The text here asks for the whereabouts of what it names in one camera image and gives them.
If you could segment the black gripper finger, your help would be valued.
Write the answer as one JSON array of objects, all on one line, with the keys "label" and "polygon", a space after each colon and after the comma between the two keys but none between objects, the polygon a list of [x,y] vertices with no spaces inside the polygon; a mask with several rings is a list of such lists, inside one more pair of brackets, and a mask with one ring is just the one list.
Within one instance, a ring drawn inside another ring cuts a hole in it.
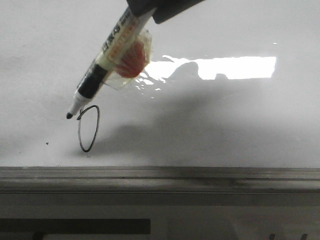
[{"label": "black gripper finger", "polygon": [[126,0],[126,2],[135,17],[153,11],[154,22],[161,24],[203,0]]}]

